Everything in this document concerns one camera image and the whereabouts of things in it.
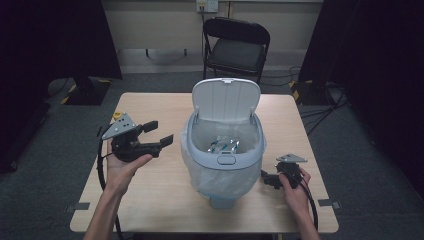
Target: gray carpet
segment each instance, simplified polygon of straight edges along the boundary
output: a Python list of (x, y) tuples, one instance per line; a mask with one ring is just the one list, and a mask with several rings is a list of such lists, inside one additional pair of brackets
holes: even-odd
[[(262, 93), (291, 94), (284, 84), (290, 77), (270, 77), (288, 74), (265, 72)], [(83, 234), (70, 230), (72, 214), (65, 208), (80, 198), (96, 157), (97, 131), (110, 122), (121, 94), (191, 92), (201, 79), (201, 72), (125, 74), (124, 80), (113, 80), (101, 106), (60, 105), (73, 82), (69, 80), (63, 89), (64, 79), (52, 82), (49, 92), (59, 92), (47, 100), (51, 108), (44, 124), (22, 152), (18, 170), (0, 175), (0, 239), (81, 239)], [(332, 92), (340, 94), (337, 88)], [(299, 106), (302, 116), (326, 109)], [(319, 116), (304, 118), (307, 132)], [(372, 145), (366, 129), (346, 104), (309, 135), (329, 196), (342, 206), (335, 210), (339, 231), (322, 234), (322, 239), (423, 239), (423, 201), (390, 159)]]

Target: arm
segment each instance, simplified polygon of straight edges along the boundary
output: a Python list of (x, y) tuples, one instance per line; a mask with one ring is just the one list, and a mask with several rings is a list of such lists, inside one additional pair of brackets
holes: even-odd
[[(108, 141), (107, 152), (112, 152), (111, 142)], [(144, 155), (133, 162), (122, 162), (114, 154), (107, 156), (106, 187), (100, 196), (93, 218), (88, 225), (84, 240), (110, 239), (113, 224), (118, 212), (119, 204), (137, 169), (152, 159), (151, 155)]]
[[(307, 187), (311, 176), (303, 168), (300, 168), (300, 172), (306, 183), (305, 187)], [(280, 173), (279, 177), (284, 187), (284, 199), (297, 222), (301, 238), (304, 240), (319, 240), (318, 231), (315, 229), (309, 214), (308, 197), (302, 187), (297, 186), (297, 188), (292, 189), (289, 180), (284, 174)]]

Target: chair backrest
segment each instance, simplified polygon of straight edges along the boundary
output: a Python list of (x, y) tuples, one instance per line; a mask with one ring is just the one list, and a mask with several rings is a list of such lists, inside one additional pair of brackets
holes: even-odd
[(212, 36), (235, 41), (269, 45), (269, 32), (260, 24), (231, 18), (214, 17), (203, 24), (205, 38)]

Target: chair seat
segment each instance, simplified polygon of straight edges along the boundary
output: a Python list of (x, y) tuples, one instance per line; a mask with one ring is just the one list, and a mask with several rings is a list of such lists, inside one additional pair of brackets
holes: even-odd
[(257, 72), (261, 69), (264, 52), (264, 47), (259, 44), (218, 39), (208, 57), (208, 63)]

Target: black curtain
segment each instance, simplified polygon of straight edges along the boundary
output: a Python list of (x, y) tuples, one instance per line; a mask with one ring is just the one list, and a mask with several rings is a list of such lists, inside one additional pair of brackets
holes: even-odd
[(10, 158), (52, 80), (76, 74), (122, 79), (100, 0), (1, 1), (0, 31), (0, 104), (7, 116), (1, 159)]

